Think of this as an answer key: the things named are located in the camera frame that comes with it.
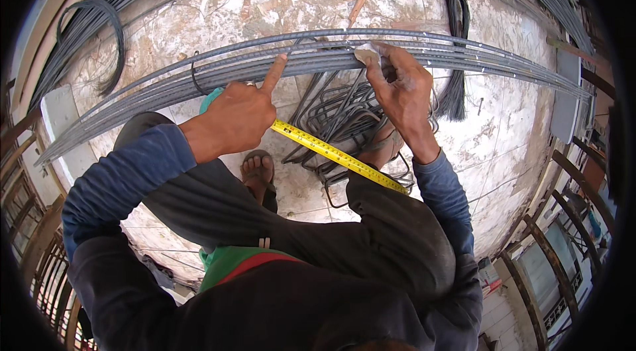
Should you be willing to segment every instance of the tiled floor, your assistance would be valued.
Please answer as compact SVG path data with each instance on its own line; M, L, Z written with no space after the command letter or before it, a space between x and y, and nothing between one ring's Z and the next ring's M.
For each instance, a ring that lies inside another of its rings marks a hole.
M139 7L155 1L145 0ZM305 29L343 27L355 0L251 0L250 18L242 21L243 0L178 0L139 19L127 29L127 67L118 88L177 60L179 53L207 51L215 47L256 37ZM546 31L532 18L499 0L468 0L471 8L469 38L495 45L555 69L555 54L545 43ZM124 18L140 9L129 7ZM357 27L390 28L392 21L425 20L423 30L448 34L444 0L368 0ZM89 54L69 72L80 114L99 100L91 79L104 72L115 51L112 41L102 43L98 53ZM449 71L435 69L434 87L441 92ZM464 186L473 214L476 257L487 254L505 233L506 223L532 192L531 176L541 171L542 146L548 139L552 94L539 92L535 85L497 76L466 73L467 119L461 123L440 120L437 140ZM289 118L309 76L282 79L272 100L278 117ZM160 110L177 124L198 114L202 97ZM106 155L120 128L90 144L95 154ZM538 146L530 153L529 146ZM275 160L275 185L279 213L292 220L334 222L359 220L347 207L330 207L320 181L299 165L281 164L295 144L268 130L259 148ZM402 150L410 156L407 147ZM242 154L221 159L235 175ZM345 184L330 189L334 202L342 202ZM414 198L420 198L417 187ZM175 269L185 279L202 276L201 264L191 242L171 234L143 206L124 221L133 241L155 260Z

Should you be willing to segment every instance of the foot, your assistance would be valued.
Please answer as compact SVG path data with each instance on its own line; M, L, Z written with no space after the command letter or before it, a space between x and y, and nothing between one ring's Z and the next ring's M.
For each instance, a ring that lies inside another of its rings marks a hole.
M246 187L254 193L256 201L262 205L267 184L274 176L274 161L271 156L250 157L240 167L241 179Z
M389 121L378 132L373 141L364 148L358 159L367 164L372 164L381 170L388 161L398 155L399 150L404 146L402 136L396 127Z

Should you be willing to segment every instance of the tape measure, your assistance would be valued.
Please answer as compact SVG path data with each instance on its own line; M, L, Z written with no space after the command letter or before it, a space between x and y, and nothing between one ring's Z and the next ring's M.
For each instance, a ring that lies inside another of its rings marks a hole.
M315 138L311 134L304 132L289 123L285 123L281 120L276 119L274 124L272 124L272 129L275 132L282 134L296 142L298 142L303 147L307 147L314 152L330 159L342 166L348 168L349 170L353 170L354 172L360 174L361 176L366 177L371 181L377 182L379 185L384 186L386 188L393 189L395 191L401 192L402 194L408 195L408 190L402 185L387 177L386 175L380 173L374 168L370 167L368 164L364 164L360 162L358 159L354 158L351 155L348 155L342 152L340 149L335 148L327 144L326 142Z

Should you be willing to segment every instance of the blue long sleeve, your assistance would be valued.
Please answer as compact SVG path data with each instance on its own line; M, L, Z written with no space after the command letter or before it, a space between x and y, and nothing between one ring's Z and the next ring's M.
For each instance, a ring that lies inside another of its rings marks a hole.
M431 208L455 254L473 254L474 237L466 192L444 151L429 164L413 161L424 203Z
M82 242L120 234L120 220L151 191L194 166L192 151L175 124L148 129L137 140L101 157L75 181L62 209L69 261Z

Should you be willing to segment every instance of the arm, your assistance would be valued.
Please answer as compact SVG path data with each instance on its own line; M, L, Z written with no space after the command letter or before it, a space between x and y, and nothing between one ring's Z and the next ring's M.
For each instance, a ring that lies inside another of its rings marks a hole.
M436 350L474 350L483 303L472 256L473 228L464 189L428 124L433 77L406 50L387 44L376 44L376 48L391 65L380 68L368 60L367 78L384 113L413 152L413 171L422 199L455 251L452 290L418 315L425 330L434 333Z
M406 50L376 44L390 65L366 62L367 78L384 113L413 152L422 199L444 229L455 254L473 253L473 228L465 192L428 123L433 77Z
M424 203L444 229L455 254L473 254L473 227L466 193L444 151L429 164L413 160L413 171Z
M175 124L160 124L138 140L101 157L75 181L62 209L69 261L85 241L121 234L120 220L167 180L196 165Z
M170 342L177 307L128 246L120 220L196 164L258 146L276 117L272 90L285 62L275 60L260 89L232 82L206 113L147 130L76 180L62 210L68 276L99 347L154 350Z

